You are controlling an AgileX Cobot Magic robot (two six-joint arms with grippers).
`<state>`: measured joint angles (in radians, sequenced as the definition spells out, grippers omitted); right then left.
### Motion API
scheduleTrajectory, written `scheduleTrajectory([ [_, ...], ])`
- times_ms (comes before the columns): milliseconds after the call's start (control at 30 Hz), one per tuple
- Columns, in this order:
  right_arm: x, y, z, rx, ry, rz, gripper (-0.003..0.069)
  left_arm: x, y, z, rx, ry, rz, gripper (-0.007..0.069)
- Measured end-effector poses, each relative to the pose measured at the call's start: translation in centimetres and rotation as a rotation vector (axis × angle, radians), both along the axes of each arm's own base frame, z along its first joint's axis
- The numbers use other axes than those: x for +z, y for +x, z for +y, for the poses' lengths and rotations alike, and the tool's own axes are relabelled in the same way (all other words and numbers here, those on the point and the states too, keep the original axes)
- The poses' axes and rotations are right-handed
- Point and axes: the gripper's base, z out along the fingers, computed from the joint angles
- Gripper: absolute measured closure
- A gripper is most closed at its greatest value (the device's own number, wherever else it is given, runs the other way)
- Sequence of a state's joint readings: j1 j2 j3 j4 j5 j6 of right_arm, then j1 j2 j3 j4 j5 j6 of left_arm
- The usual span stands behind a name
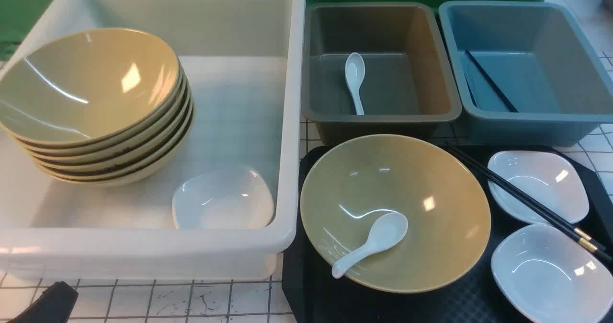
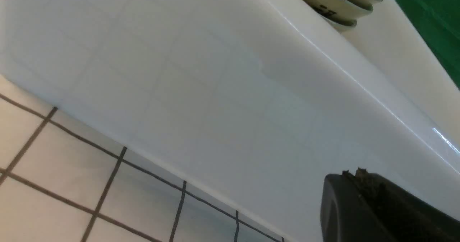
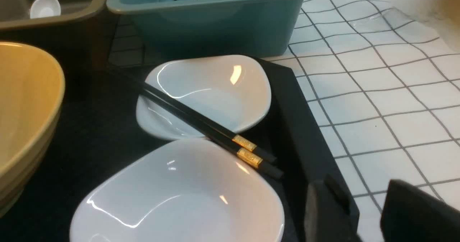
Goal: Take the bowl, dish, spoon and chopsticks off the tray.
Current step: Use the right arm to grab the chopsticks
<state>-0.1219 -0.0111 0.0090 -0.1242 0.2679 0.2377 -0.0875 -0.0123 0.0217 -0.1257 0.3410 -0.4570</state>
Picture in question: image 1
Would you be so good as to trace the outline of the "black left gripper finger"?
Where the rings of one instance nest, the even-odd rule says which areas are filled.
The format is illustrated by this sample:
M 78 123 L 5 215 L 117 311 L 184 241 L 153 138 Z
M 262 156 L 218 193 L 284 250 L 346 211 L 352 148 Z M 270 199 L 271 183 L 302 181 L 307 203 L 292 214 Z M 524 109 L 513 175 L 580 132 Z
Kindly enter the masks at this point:
M 79 293 L 64 281 L 55 282 L 10 323 L 67 323 Z

